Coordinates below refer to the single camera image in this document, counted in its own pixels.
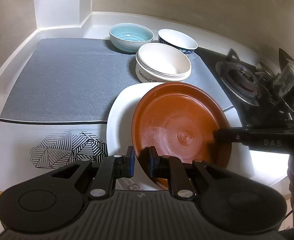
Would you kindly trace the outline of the light blue ceramic bowl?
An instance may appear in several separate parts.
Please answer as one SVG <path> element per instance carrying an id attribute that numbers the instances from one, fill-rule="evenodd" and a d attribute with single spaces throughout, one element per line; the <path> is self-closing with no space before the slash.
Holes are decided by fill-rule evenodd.
<path id="1" fill-rule="evenodd" d="M 118 23 L 109 30 L 111 43 L 126 53 L 136 53 L 144 44 L 151 43 L 154 33 L 140 24 Z"/>

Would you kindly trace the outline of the large white square plate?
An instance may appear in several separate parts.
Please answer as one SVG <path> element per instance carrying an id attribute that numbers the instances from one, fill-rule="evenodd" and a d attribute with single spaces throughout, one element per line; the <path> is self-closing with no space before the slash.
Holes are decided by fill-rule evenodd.
<path id="1" fill-rule="evenodd" d="M 131 125 L 136 106 L 140 99 L 160 83 L 139 83 L 125 88 L 114 101 L 107 119 L 106 140 L 108 155 L 127 152 L 131 146 Z M 232 144 L 231 157 L 227 166 L 231 172 L 251 178 L 255 175 L 249 148 L 242 144 Z M 151 181 L 139 163 L 135 161 L 132 178 L 121 178 L 116 182 L 117 190 L 157 191 L 161 187 Z"/>

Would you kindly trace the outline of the orange round plate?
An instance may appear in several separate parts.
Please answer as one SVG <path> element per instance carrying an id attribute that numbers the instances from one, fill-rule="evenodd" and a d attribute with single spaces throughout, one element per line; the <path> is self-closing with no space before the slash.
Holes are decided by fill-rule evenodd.
<path id="1" fill-rule="evenodd" d="M 213 132 L 229 128 L 218 103 L 190 84 L 164 83 L 147 92 L 138 102 L 131 127 L 132 144 L 145 174 L 149 174 L 144 149 L 155 147 L 158 155 L 179 158 L 190 164 L 203 159 L 227 168 L 232 144 L 219 144 Z"/>

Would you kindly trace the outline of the white bowl blue pattern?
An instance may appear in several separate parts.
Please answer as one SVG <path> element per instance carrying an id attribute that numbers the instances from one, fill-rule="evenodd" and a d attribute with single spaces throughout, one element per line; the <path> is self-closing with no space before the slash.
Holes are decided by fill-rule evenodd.
<path id="1" fill-rule="evenodd" d="M 172 46 L 187 56 L 198 48 L 198 43 L 192 37 L 172 29 L 160 29 L 158 42 Z"/>

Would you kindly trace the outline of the grey dish mat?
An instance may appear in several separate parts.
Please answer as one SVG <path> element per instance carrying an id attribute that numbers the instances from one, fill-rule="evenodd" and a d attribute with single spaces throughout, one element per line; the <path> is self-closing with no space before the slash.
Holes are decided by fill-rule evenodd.
<path id="1" fill-rule="evenodd" d="M 109 40 L 41 40 L 8 96 L 0 120 L 106 121 L 119 93 L 139 83 L 136 58 Z"/>

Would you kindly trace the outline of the glass jar on stove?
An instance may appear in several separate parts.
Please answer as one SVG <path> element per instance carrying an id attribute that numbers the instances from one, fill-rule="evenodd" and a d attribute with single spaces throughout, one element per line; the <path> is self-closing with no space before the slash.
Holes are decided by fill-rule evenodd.
<path id="1" fill-rule="evenodd" d="M 272 83 L 272 97 L 275 105 L 280 103 L 294 86 L 294 61 L 289 60 L 285 68 Z"/>

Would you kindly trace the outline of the cream bowls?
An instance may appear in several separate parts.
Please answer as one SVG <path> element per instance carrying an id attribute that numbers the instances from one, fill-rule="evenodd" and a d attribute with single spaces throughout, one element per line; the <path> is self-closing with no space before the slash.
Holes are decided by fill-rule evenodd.
<path id="1" fill-rule="evenodd" d="M 191 69 L 189 58 L 166 44 L 144 44 L 136 53 L 135 71 L 141 82 L 182 82 Z"/>

